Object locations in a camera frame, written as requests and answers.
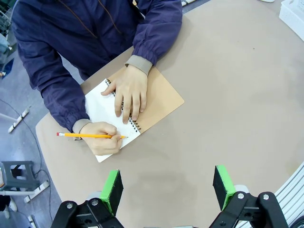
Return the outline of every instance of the beige tabletop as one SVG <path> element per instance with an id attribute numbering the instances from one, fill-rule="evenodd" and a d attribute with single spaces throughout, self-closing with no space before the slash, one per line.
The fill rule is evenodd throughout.
<path id="1" fill-rule="evenodd" d="M 121 54 L 82 84 L 120 69 Z M 214 166 L 254 195 L 276 192 L 304 160 L 304 42 L 257 0 L 211 0 L 184 15 L 157 68 L 185 104 L 98 163 L 47 114 L 37 136 L 62 200 L 82 203 L 120 169 L 117 217 L 126 228 L 208 227 L 219 213 Z"/>

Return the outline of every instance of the drawstring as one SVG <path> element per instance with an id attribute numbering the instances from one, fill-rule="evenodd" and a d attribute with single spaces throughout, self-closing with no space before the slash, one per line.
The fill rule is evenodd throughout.
<path id="1" fill-rule="evenodd" d="M 109 17 L 110 17 L 110 19 L 111 19 L 111 21 L 112 21 L 112 23 L 113 23 L 115 29 L 117 30 L 117 32 L 119 32 L 119 33 L 121 34 L 122 32 L 116 27 L 116 25 L 115 25 L 115 23 L 114 23 L 114 21 L 113 21 L 113 18 L 112 18 L 112 16 L 111 16 L 111 14 L 109 13 L 109 11 L 105 8 L 105 6 L 101 3 L 100 0 L 98 0 L 98 2 L 99 2 L 99 4 L 104 8 L 104 10 L 108 13 L 108 15 L 109 15 Z"/>
<path id="2" fill-rule="evenodd" d="M 64 5 L 78 20 L 79 20 L 79 22 L 82 24 L 82 26 L 83 27 L 85 27 L 85 29 L 89 32 L 89 33 L 91 33 L 91 35 L 93 36 L 93 37 L 95 37 L 95 38 L 98 38 L 97 36 L 95 36 L 95 34 L 91 31 L 91 30 L 89 30 L 88 29 L 88 27 L 82 22 L 82 20 L 62 1 L 62 0 L 58 0 L 62 5 Z M 114 23 L 114 20 L 113 20 L 113 18 L 112 18 L 112 16 L 111 16 L 111 14 L 109 13 L 109 11 L 105 8 L 105 6 L 101 3 L 101 1 L 100 0 L 98 0 L 98 2 L 99 2 L 99 4 L 104 8 L 104 10 L 107 12 L 107 14 L 109 15 L 109 17 L 110 17 L 110 19 L 111 19 L 111 21 L 112 21 L 112 23 L 113 23 L 113 25 L 114 25 L 114 27 L 115 27 L 115 29 L 117 30 L 117 32 L 119 33 L 119 34 L 122 34 L 122 32 L 117 28 L 117 26 L 115 25 L 115 23 Z"/>

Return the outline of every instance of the white plastic container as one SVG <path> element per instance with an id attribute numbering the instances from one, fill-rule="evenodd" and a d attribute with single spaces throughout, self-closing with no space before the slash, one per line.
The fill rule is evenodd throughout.
<path id="1" fill-rule="evenodd" d="M 282 1 L 279 17 L 304 41 L 304 0 Z"/>

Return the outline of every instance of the person's right hand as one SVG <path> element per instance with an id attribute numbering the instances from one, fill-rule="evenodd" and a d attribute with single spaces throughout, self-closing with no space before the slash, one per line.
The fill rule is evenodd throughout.
<path id="1" fill-rule="evenodd" d="M 122 146 L 123 140 L 121 139 L 121 135 L 117 133 L 117 128 L 106 122 L 88 123 L 83 126 L 79 133 L 112 135 L 111 139 L 89 137 L 83 138 L 83 140 L 95 155 L 108 155 L 117 153 Z"/>

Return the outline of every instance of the person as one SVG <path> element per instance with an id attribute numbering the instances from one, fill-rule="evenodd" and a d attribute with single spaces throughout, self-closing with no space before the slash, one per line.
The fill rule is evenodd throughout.
<path id="1" fill-rule="evenodd" d="M 9 208 L 12 211 L 17 211 L 17 205 L 15 201 L 10 196 L 2 196 L 0 195 L 0 211 L 3 211 L 5 218 L 10 218 Z"/>
<path id="2" fill-rule="evenodd" d="M 70 132 L 113 136 L 84 138 L 96 155 L 118 152 L 122 140 L 114 126 L 90 122 L 84 93 L 60 55 L 86 80 L 133 45 L 123 75 L 102 95 L 115 90 L 116 116 L 122 114 L 126 124 L 132 110 L 136 120 L 146 107 L 149 70 L 173 45 L 182 21 L 180 0 L 136 2 L 137 7 L 133 0 L 19 0 L 14 7 L 19 56 L 54 119 Z"/>

